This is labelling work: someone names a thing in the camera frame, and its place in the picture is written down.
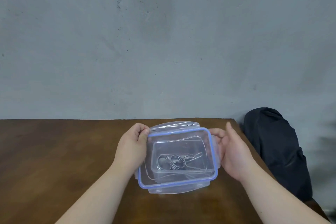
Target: hand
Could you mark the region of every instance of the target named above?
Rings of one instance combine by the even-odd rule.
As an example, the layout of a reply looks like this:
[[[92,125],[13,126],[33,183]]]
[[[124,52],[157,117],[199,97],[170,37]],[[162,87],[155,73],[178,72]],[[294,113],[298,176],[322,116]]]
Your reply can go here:
[[[131,175],[143,163],[146,157],[146,142],[149,127],[137,123],[120,138],[113,164],[119,170]]]
[[[219,142],[221,164],[225,171],[234,179],[242,182],[255,163],[250,149],[228,122],[226,131],[220,128],[209,129]]]

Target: right hand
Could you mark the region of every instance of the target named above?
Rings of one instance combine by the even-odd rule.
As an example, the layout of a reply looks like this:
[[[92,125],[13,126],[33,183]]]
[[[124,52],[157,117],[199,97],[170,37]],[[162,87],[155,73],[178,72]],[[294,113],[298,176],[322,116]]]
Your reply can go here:
[[[229,122],[226,124],[226,131],[220,128],[211,128],[209,131],[216,137],[221,155],[224,155],[221,160],[222,167],[231,177],[242,182],[251,165],[256,163],[250,149]]]

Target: forearm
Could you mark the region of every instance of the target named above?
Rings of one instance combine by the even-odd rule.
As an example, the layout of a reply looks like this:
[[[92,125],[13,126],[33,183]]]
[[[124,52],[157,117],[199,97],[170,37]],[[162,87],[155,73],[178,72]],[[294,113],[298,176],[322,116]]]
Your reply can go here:
[[[264,224],[329,223],[288,192],[255,162],[251,164],[241,183]]]
[[[56,224],[111,224],[129,178],[112,164]]]

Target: left hand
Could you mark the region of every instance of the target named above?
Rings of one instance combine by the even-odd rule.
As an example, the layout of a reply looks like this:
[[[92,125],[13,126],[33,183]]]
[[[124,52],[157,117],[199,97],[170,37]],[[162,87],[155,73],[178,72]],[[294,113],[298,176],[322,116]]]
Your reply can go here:
[[[136,123],[120,138],[113,165],[131,176],[146,157],[149,127]]]

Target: clear plastic container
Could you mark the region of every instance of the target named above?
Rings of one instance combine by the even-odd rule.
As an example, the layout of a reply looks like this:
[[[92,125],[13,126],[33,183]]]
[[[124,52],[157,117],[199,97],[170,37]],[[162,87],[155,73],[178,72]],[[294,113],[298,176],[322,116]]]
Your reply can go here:
[[[206,187],[220,167],[218,145],[196,122],[169,122],[150,128],[147,155],[135,174],[150,193],[175,194]]]

